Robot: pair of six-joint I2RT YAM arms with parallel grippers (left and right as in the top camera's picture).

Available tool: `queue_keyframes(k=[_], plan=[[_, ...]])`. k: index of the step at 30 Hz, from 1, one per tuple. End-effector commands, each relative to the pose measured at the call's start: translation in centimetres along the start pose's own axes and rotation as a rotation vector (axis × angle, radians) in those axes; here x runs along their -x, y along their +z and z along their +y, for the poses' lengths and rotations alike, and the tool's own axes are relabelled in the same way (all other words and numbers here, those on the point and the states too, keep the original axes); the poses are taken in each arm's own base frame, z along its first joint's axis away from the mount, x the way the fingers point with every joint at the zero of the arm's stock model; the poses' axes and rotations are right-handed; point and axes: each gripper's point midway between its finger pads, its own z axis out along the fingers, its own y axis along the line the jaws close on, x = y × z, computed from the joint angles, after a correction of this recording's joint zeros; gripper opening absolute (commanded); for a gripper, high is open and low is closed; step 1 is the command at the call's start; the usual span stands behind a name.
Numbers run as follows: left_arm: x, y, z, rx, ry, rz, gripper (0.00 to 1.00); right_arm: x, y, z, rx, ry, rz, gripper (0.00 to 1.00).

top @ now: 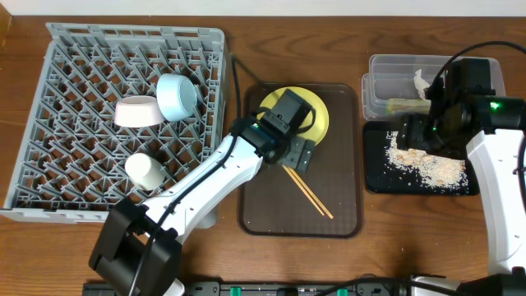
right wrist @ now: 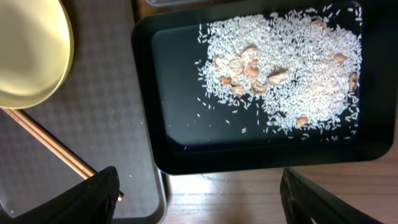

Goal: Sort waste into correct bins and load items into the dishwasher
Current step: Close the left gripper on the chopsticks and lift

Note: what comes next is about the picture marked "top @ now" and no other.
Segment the yellow green wrapper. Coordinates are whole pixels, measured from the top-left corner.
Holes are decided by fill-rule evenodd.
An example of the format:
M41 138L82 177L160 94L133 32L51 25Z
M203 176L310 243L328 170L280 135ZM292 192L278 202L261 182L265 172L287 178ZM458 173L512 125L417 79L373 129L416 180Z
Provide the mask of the yellow green wrapper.
M426 99L388 99L386 105L387 116L398 116L406 113L427 114L431 101Z

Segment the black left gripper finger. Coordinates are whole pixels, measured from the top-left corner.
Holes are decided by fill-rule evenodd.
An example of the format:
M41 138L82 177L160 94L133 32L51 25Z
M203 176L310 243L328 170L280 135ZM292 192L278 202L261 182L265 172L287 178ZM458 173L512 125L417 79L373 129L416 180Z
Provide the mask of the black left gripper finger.
M303 148L305 146L305 139L300 136L292 138L289 142L287 153L283 157L283 165L295 169L297 168Z
M296 170L300 173L305 173L310 164L311 158L313 156L316 143L312 140L305 140L303 147L301 149L299 161L296 167Z

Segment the white tissue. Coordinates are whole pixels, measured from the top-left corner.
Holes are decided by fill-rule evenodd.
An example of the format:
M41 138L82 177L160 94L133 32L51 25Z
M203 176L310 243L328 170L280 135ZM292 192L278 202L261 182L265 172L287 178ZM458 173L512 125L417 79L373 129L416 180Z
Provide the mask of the white tissue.
M426 90L430 87L430 84L422 78L422 69L415 71L413 82L419 98L425 100L427 98Z

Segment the light blue bowl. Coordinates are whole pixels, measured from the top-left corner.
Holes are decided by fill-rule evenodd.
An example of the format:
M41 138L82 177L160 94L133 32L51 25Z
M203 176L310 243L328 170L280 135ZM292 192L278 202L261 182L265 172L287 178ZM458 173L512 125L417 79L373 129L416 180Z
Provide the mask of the light blue bowl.
M170 122L177 122L193 115L197 105L196 89L183 75L163 74L156 87L159 109Z

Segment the rice pile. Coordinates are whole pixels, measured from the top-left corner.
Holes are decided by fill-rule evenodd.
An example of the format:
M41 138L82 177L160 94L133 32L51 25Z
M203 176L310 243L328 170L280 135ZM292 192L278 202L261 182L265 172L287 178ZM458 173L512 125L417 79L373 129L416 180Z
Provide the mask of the rice pile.
M397 132L387 132L389 145L385 148L387 166L403 176L414 176L420 187L456 190L468 186L468 174L464 160L452 160L445 157L429 155L424 150L400 150L397 146Z

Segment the white cup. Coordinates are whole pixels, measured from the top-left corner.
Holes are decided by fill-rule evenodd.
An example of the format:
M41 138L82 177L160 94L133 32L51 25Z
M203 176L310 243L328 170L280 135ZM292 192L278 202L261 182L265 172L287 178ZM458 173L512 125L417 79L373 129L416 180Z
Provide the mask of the white cup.
M141 190L152 191L164 181L160 162L144 153L129 156L124 168L133 184Z

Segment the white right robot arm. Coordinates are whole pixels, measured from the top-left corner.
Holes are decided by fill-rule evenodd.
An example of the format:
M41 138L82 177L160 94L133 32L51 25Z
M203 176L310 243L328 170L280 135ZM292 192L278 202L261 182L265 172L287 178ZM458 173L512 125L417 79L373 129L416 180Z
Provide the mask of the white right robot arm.
M488 274L450 283L432 276L409 281L412 295L523 295L525 293L525 102L499 95L491 64L462 58L444 65L432 83L416 71L427 114L402 117L397 145L466 160L477 179L485 215Z

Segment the pink bowl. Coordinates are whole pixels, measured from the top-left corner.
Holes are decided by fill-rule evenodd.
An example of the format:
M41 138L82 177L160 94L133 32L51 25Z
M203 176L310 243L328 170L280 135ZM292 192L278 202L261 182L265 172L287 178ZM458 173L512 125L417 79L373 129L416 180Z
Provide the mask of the pink bowl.
M155 97L135 95L116 103L114 122L120 127L150 127L164 121Z

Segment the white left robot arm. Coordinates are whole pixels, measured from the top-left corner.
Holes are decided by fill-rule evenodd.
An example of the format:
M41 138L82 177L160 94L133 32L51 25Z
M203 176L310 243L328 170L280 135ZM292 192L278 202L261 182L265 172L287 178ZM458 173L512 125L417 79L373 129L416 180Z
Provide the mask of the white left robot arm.
M182 245L190 232L234 189L254 178L264 163L307 162L307 153L328 127L321 99L299 87L268 95L245 118L237 118L212 156L158 196L138 205L126 198L108 213L89 266L119 295L183 295L179 280Z

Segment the yellow plate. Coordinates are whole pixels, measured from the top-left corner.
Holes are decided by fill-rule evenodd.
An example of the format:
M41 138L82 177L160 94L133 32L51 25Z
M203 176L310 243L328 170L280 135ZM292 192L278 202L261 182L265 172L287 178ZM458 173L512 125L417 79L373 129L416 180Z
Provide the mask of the yellow plate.
M267 95L260 103L260 107L266 107L269 109L272 108L276 104L277 99L286 90L293 91L295 94L306 100L309 105L314 108L316 112L316 119L312 120L312 114L309 113L300 128L309 127L311 123L314 123L313 126L307 131L299 133L298 135L307 140L314 141L316 145L319 144L323 140L325 134L328 132L330 118L325 103L311 90L299 86L282 87Z

